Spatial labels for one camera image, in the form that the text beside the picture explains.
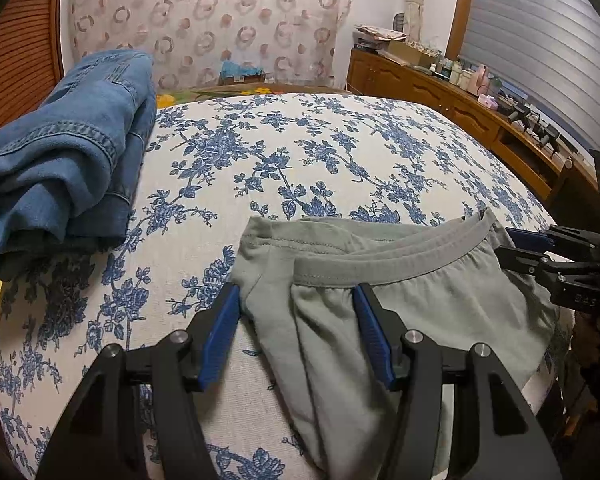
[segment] blue denim jeans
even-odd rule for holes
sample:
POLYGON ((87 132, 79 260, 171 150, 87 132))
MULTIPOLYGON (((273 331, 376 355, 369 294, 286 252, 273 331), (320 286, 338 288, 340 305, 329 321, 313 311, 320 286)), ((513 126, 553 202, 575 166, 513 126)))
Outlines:
POLYGON ((155 121, 151 72, 137 50, 92 54, 0 129, 0 278, 36 256, 124 240, 155 121))

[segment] gray boxer briefs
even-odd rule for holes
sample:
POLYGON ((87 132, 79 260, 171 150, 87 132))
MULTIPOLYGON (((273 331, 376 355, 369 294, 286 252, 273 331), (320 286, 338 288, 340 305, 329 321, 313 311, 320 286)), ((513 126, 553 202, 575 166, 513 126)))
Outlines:
MULTIPOLYGON (((519 387, 536 371, 558 309, 532 278, 500 269, 500 245, 513 243, 490 209, 437 227, 250 219, 231 279, 293 424, 328 478, 375 478, 399 399, 373 376, 352 286, 370 283, 382 306, 440 345, 488 343, 519 387)), ((452 410, 445 387, 437 470, 448 460, 452 410)))

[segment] wooden window frame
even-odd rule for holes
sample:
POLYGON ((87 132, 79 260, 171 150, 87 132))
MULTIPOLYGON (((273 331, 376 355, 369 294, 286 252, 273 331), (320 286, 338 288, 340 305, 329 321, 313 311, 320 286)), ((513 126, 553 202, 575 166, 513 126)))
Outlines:
POLYGON ((471 11, 472 0, 456 0, 456 12, 454 22, 451 26, 449 41, 446 44, 446 58, 456 60, 460 55, 462 43, 464 43, 464 34, 469 22, 469 12, 471 11))

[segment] window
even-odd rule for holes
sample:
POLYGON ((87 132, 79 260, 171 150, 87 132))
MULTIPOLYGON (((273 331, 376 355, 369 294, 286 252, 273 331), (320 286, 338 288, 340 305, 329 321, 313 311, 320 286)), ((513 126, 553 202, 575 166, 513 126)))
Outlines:
POLYGON ((472 0, 460 56, 600 150, 600 17, 588 0, 472 0))

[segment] blue floral bedspread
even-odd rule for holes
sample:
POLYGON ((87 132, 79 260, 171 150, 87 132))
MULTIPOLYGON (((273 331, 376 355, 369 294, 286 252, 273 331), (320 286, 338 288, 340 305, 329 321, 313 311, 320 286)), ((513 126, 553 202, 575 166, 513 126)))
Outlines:
MULTIPOLYGON (((126 241, 53 258, 4 287, 0 418, 32 477, 65 403, 100 349, 157 342, 212 303, 251 215, 437 225, 490 206, 506 226, 552 221, 490 152, 430 108, 333 94, 245 96, 165 108, 142 167, 126 241)), ((524 394, 537 410, 571 317, 524 394)), ((142 418, 161 478, 150 410, 142 418)), ((317 479, 252 329, 238 327, 222 381, 194 401, 226 480, 317 479)))

